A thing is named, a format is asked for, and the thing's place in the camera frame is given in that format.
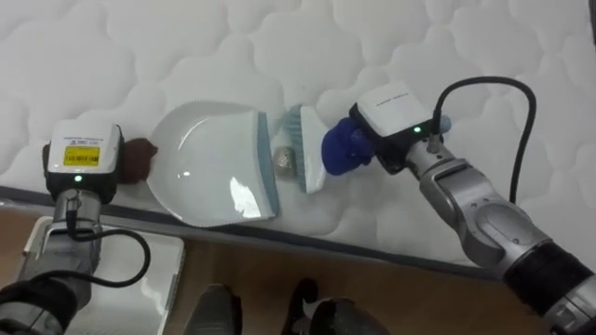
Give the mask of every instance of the black cable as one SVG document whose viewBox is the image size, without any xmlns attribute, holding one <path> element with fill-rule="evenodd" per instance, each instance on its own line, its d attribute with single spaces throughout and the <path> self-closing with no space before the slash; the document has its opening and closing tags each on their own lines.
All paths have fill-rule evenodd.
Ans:
<svg viewBox="0 0 596 335">
<path fill-rule="evenodd" d="M 102 278 L 98 278 L 93 275 L 87 275 L 78 273 L 76 271 L 68 271 L 68 270 L 55 270 L 55 271 L 48 271 L 41 275 L 37 275 L 31 279 L 31 281 L 39 281 L 39 280 L 46 280 L 51 277 L 71 277 L 74 279 L 79 279 L 83 281 L 87 281 L 93 284 L 101 285 L 107 288 L 125 288 L 130 285 L 135 284 L 141 278 L 145 276 L 147 270 L 149 269 L 149 265 L 151 263 L 151 249 L 149 248 L 149 244 L 145 239 L 130 230 L 125 229 L 112 229 L 109 231 L 97 233 L 97 234 L 79 234 L 82 230 L 76 229 L 76 210 L 68 210 L 66 211 L 66 231 L 68 236 L 76 242 L 92 242 L 98 239 L 102 239 L 107 236 L 114 236 L 114 235 L 125 235 L 131 237 L 132 239 L 139 242 L 142 248 L 142 252 L 144 254 L 144 260 L 142 262 L 141 270 L 134 275 L 131 279 L 123 280 L 119 282 L 106 280 Z"/>
<path fill-rule="evenodd" d="M 523 154 L 525 153 L 525 147 L 530 139 L 530 133 L 532 133 L 532 127 L 534 126 L 534 120 L 536 117 L 536 96 L 531 88 L 524 83 L 501 76 L 480 76 L 469 79 L 460 80 L 456 83 L 449 85 L 440 94 L 435 106 L 435 111 L 432 115 L 432 122 L 430 126 L 430 133 L 433 135 L 440 135 L 440 116 L 442 114 L 442 106 L 447 99 L 447 96 L 454 90 L 475 84 L 503 84 L 509 85 L 519 89 L 528 100 L 528 116 L 526 117 L 525 126 L 521 132 L 520 144 L 518 146 L 518 152 L 515 155 L 515 162 L 513 163 L 513 173 L 511 174 L 511 185 L 509 186 L 509 201 L 515 204 L 517 200 L 518 183 L 520 181 L 520 172 L 522 171 L 522 160 Z"/>
</svg>

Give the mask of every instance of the small round object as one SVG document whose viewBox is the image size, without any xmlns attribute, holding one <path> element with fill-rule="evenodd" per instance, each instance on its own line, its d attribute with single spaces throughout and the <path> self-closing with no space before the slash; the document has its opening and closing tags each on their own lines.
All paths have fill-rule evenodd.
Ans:
<svg viewBox="0 0 596 335">
<path fill-rule="evenodd" d="M 273 154 L 276 176 L 290 180 L 296 178 L 296 155 L 291 147 L 279 147 Z"/>
</svg>

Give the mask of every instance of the white mattress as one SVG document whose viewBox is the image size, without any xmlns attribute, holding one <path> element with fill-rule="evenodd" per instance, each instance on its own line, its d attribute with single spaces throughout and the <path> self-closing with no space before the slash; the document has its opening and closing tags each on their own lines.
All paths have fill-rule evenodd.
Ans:
<svg viewBox="0 0 596 335">
<path fill-rule="evenodd" d="M 405 80 L 431 108 L 452 82 L 512 76 L 538 98 L 519 203 L 596 268 L 596 54 L 587 0 L 0 0 L 0 185 L 45 191 L 56 121 L 103 117 L 148 137 L 189 100 L 232 101 L 278 120 L 296 103 L 328 126 L 364 91 Z M 454 93 L 447 137 L 508 193 L 526 116 L 504 87 Z M 282 216 L 252 225 L 468 264 L 409 173 L 374 163 L 321 194 L 279 183 Z M 146 185 L 115 203 L 156 209 Z"/>
</svg>

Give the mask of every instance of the robotic arm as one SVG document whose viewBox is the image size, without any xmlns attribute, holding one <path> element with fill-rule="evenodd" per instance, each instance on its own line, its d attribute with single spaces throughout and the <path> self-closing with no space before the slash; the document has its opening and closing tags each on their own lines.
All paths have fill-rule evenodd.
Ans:
<svg viewBox="0 0 596 335">
<path fill-rule="evenodd" d="M 466 255 L 493 272 L 544 320 L 553 334 L 594 334 L 596 276 L 499 195 L 489 180 L 441 143 L 407 155 L 420 191 L 458 234 Z"/>
<path fill-rule="evenodd" d="M 451 91 L 473 84 L 510 85 L 529 101 L 509 201 L 442 143 L 443 102 Z M 420 181 L 420 192 L 428 203 L 455 230 L 466 255 L 502 279 L 543 317 L 552 334 L 594 334 L 596 276 L 514 204 L 535 109 L 532 90 L 505 77 L 470 78 L 447 87 L 433 115 L 404 83 L 391 83 L 365 93 L 350 110 L 350 117 L 329 131 L 322 145 L 323 163 L 331 174 L 339 175 L 368 164 L 370 159 L 359 161 L 368 154 L 375 155 L 389 174 L 408 168 Z"/>
<path fill-rule="evenodd" d="M 123 288 L 147 272 L 147 242 L 134 232 L 104 231 L 100 225 L 102 205 L 112 201 L 122 177 L 123 149 L 120 128 L 110 123 L 66 120 L 55 128 L 44 154 L 47 189 L 56 202 L 53 222 L 20 281 L 0 291 L 0 335 L 61 335 L 90 301 L 92 283 Z M 93 276 L 102 238 L 109 235 L 127 235 L 143 249 L 142 269 L 129 280 Z"/>
</svg>

